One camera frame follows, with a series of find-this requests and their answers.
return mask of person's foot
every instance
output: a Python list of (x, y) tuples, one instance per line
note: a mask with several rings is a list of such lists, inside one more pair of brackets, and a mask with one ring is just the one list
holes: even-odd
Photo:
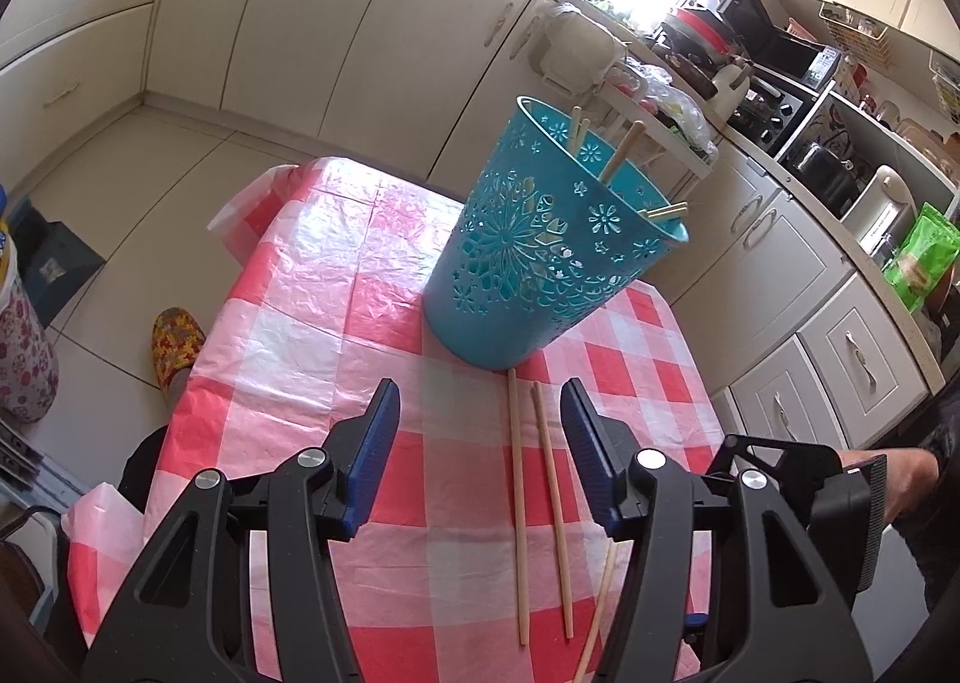
[(940, 465), (936, 456), (920, 448), (892, 448), (885, 451), (838, 451), (846, 468), (880, 454), (887, 456), (887, 495), (883, 520), (893, 523), (926, 499), (937, 486)]
[(186, 309), (174, 306), (157, 315), (150, 352), (160, 390), (166, 394), (174, 375), (193, 366), (205, 339), (200, 325)]

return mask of chopstick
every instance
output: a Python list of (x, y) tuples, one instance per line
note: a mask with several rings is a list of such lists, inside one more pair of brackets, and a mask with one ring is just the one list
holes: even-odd
[(679, 203), (671, 203), (669, 206), (661, 206), (659, 209), (641, 209), (637, 212), (640, 217), (646, 217), (651, 223), (661, 223), (664, 220), (671, 220), (675, 217), (682, 217), (686, 214), (688, 203), (681, 200)]
[(560, 571), (560, 601), (563, 603), (563, 632), (568, 640), (573, 639), (573, 591), (570, 588), (570, 558), (566, 551), (566, 529), (563, 526), (563, 507), (560, 506), (560, 484), (557, 481), (557, 465), (553, 460), (553, 446), (550, 444), (550, 432), (544, 412), (544, 389), (541, 383), (534, 382), (530, 389), (536, 410), (536, 427), (541, 435), (544, 449), (546, 478), (550, 485), (550, 504), (553, 508), (553, 533), (557, 538), (557, 568)]
[(583, 683), (584, 675), (587, 674), (587, 664), (590, 663), (590, 656), (593, 656), (593, 646), (596, 645), (597, 634), (600, 633), (600, 619), (607, 605), (607, 592), (610, 590), (610, 582), (613, 580), (614, 561), (616, 561), (616, 544), (611, 540), (607, 544), (607, 561), (603, 564), (603, 577), (600, 579), (597, 608), (593, 611), (593, 620), (590, 622), (590, 630), (587, 634), (587, 644), (584, 645), (584, 651), (580, 654), (580, 662), (577, 665), (576, 675), (573, 675), (573, 683)]
[(577, 146), (577, 138), (580, 136), (580, 118), (583, 115), (583, 110), (579, 106), (573, 106), (573, 111), (570, 112), (570, 130), (568, 135), (566, 135), (566, 150), (577, 157), (577, 152), (580, 152), (580, 147)]
[(510, 448), (514, 461), (514, 519), (517, 527), (517, 623), (520, 644), (530, 644), (530, 589), (527, 584), (527, 512), (523, 503), (523, 451), (520, 443), (520, 398), (517, 370), (507, 372), (507, 400), (510, 406)]
[(621, 141), (620, 145), (613, 152), (610, 160), (607, 161), (607, 165), (603, 167), (600, 176), (597, 176), (601, 184), (610, 184), (613, 175), (621, 165), (623, 165), (623, 161), (627, 159), (627, 155), (630, 154), (632, 147), (634, 147), (635, 143), (640, 140), (640, 136), (644, 135), (646, 131), (647, 128), (640, 121), (630, 125), (630, 130), (627, 130), (623, 141)]

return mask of table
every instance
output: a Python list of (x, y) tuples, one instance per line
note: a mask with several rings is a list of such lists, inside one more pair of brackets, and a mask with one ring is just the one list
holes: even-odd
[[(101, 485), (68, 518), (69, 579), (88, 641), (123, 577), (187, 481), (216, 466), (269, 472), (361, 412), (380, 378), (401, 420), (371, 521), (331, 543), (368, 683), (563, 683), (573, 677), (603, 570), (560, 428), (560, 386), (579, 376), (601, 414), (645, 446), (703, 470), (723, 438), (680, 330), (634, 282), (517, 367), (528, 525), (531, 643), (517, 641), (505, 373), (453, 357), (421, 316), (421, 290), (461, 205), (344, 158), (282, 166), (211, 224), (245, 268), (171, 419), (147, 512)], [(575, 637), (563, 638), (544, 455), (529, 389), (545, 384), (571, 565)], [(280, 677), (262, 535), (251, 557), (257, 665)], [(617, 554), (618, 590), (629, 544)], [(690, 606), (707, 607), (709, 535), (694, 540)], [(616, 599), (608, 599), (608, 631)], [(592, 661), (599, 659), (598, 644)], [(685, 649), (679, 670), (696, 669)]]

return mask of dish rack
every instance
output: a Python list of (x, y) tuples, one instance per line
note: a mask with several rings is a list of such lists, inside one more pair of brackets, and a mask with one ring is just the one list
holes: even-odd
[(960, 66), (930, 50), (930, 72), (937, 88), (940, 111), (954, 125), (960, 125)]
[(893, 57), (887, 37), (889, 26), (880, 27), (870, 17), (836, 5), (820, 6), (820, 18), (827, 23), (830, 35), (844, 52), (856, 55), (862, 63), (875, 68), (890, 68)]

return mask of blue bin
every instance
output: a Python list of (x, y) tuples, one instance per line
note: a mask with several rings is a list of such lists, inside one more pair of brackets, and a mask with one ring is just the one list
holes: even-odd
[(517, 366), (688, 240), (680, 218), (637, 214), (669, 201), (629, 163), (597, 181), (613, 154), (601, 138), (588, 133), (571, 157), (569, 128), (517, 98), (426, 284), (430, 328), (467, 363)]

